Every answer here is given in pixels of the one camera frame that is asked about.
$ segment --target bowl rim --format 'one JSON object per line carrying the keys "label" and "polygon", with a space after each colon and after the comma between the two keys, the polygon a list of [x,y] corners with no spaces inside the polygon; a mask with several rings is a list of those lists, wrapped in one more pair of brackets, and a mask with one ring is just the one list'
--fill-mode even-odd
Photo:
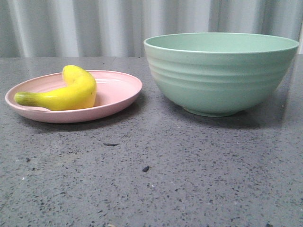
{"label": "bowl rim", "polygon": [[[271,37],[271,38],[276,38],[276,39],[281,39],[281,40],[287,40],[293,43],[293,45],[291,45],[288,48],[281,48],[281,49],[277,49],[277,50],[267,50],[267,51],[251,51],[251,52],[219,52],[219,51],[191,51],[191,50],[180,50],[180,49],[172,49],[172,48],[165,48],[165,47],[160,47],[160,46],[155,46],[152,44],[149,44],[148,41],[152,40],[152,39],[156,39],[156,38],[160,38],[160,37],[166,37],[166,36],[179,36],[179,35],[199,35],[199,34],[225,34],[225,35],[248,35],[248,36],[265,36],[265,37]],[[146,38],[143,41],[144,46],[148,46],[148,47],[152,47],[155,49],[159,49],[159,50],[166,50],[166,51],[174,51],[174,52],[183,52],[183,53],[211,53],[211,54],[252,54],[252,53],[271,53],[271,52],[281,52],[281,51],[287,51],[287,50],[291,50],[291,49],[297,49],[299,46],[299,42],[294,40],[294,39],[290,39],[290,38],[286,38],[286,37],[281,37],[281,36],[277,36],[277,35],[265,35],[265,34],[255,34],[255,33],[232,33],[232,32],[199,32],[199,33],[175,33],[175,34],[168,34],[168,35],[158,35],[158,36],[153,36],[153,37],[149,37]]]}

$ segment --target plate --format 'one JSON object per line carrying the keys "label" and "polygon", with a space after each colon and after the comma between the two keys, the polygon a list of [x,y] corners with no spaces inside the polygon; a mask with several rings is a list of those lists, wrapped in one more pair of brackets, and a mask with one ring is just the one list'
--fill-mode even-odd
{"label": "plate", "polygon": [[97,96],[92,108],[50,111],[41,107],[22,106],[15,102],[16,92],[45,92],[66,86],[62,73],[30,79],[10,89],[6,102],[19,115],[39,122],[75,123],[91,121],[115,114],[133,103],[142,89],[142,82],[129,74],[105,70],[87,70],[97,82]]}

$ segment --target banana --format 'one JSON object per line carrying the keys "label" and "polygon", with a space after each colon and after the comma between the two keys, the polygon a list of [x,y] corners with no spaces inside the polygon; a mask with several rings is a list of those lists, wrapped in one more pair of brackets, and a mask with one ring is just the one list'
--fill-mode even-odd
{"label": "banana", "polygon": [[62,71],[66,87],[48,92],[17,92],[20,105],[44,107],[49,110],[76,110],[94,106],[97,83],[95,78],[79,66],[67,65]]}

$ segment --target bowl base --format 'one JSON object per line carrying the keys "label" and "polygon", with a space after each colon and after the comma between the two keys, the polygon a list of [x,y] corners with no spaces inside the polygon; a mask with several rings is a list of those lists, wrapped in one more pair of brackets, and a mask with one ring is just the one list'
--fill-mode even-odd
{"label": "bowl base", "polygon": [[230,116],[230,115],[234,115],[236,112],[227,112],[227,113],[203,113],[203,112],[199,112],[196,110],[190,110],[187,108],[184,108],[186,111],[192,113],[192,114],[196,114],[196,115],[200,115],[200,116],[204,116],[204,117],[226,117],[226,116]]}

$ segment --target terrazzo surface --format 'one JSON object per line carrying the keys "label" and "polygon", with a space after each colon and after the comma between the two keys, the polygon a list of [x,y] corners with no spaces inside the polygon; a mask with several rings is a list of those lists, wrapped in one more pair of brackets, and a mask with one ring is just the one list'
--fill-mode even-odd
{"label": "terrazzo surface", "polygon": [[[129,73],[143,89],[83,123],[6,104],[14,85],[67,64]],[[0,227],[302,227],[302,75],[297,55],[265,102],[209,118],[166,99],[145,58],[0,59]]]}

